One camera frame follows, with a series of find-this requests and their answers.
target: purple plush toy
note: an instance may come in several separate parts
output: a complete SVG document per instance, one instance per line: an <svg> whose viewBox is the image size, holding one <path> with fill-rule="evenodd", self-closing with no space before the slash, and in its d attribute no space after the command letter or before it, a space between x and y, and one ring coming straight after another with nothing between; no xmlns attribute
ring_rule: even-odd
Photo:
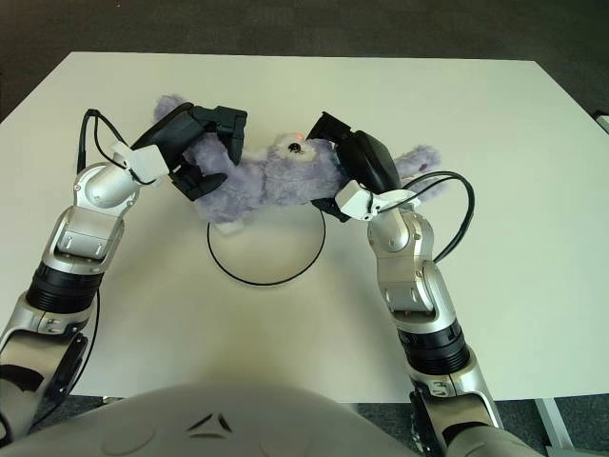
<svg viewBox="0 0 609 457"><path fill-rule="evenodd" d="M161 97L154 111L155 120L185 101L178 95ZM221 172L227 176L221 186L195 202L202 217L224 231L237 229L243 216L265 205L302 205L333 198L348 181L332 144L325 140L287 134L262 153L254 152L244 149L241 162L235 166L215 133L204 135L186 152L187 160L204 174ZM440 153L430 146L417 146L395 159L395 164L400 178L406 181L436 169ZM437 188L426 192L422 199L431 198Z"/></svg>

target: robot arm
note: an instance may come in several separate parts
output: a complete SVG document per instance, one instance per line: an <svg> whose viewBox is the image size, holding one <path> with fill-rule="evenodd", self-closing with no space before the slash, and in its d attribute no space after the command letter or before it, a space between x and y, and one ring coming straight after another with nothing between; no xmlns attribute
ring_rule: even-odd
<svg viewBox="0 0 609 457"><path fill-rule="evenodd" d="M190 200L216 189L226 176L204 176L183 153L204 133L217 131L237 163L245 123L244 111L186 103L132 148L112 146L114 164L92 165L78 174L73 204L59 217L31 286L0 337L0 446L28 432L44 398L58 403L69 394L88 342L80 331L140 187L168 174Z"/></svg>
<svg viewBox="0 0 609 457"><path fill-rule="evenodd" d="M463 440L466 432L478 443L481 436L488 438L487 446L475 450L478 455L535 454L520 442L514 445L518 440L502 430L476 355L465 343L433 260L433 230L415 211L417 195L402 189L386 147L364 132L352 133L327 113L311 135L337 144L341 164L352 178L337 194L333 209L368 224L379 291L405 352L414 387L411 401L426 453L470 455L476 441ZM495 431L479 431L481 427ZM458 450L451 452L449 446L458 436Z"/></svg>

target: plush toy ear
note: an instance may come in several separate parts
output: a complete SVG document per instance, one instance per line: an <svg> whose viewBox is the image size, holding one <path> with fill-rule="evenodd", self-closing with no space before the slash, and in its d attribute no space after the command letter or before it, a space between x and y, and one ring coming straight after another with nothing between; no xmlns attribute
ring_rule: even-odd
<svg viewBox="0 0 609 457"><path fill-rule="evenodd" d="M160 121L185 102L186 100L183 97L175 93L173 95L163 95L159 98L156 108L154 109L154 121Z"/></svg>
<svg viewBox="0 0 609 457"><path fill-rule="evenodd" d="M440 152L433 146L418 145L394 160L400 179L425 174L440 165Z"/></svg>

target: plush toy foot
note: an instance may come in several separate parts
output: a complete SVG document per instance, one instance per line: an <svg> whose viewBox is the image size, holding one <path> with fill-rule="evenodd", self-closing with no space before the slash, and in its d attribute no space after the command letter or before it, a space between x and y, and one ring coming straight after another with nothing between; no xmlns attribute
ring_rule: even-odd
<svg viewBox="0 0 609 457"><path fill-rule="evenodd" d="M220 233L223 235L232 235L242 230L244 227L243 219L239 219L235 222L224 222L222 224L212 224Z"/></svg>

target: floor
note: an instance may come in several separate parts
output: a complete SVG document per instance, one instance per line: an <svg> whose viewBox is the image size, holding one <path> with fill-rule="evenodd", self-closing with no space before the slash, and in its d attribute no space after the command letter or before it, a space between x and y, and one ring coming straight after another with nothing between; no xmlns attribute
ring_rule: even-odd
<svg viewBox="0 0 609 457"><path fill-rule="evenodd" d="M609 111L607 24L607 0L0 0L0 120L72 50L535 60ZM70 397L41 427L99 403ZM609 395L558 403L576 447L609 450ZM543 451L532 401L500 410ZM359 412L412 445L410 405Z"/></svg>

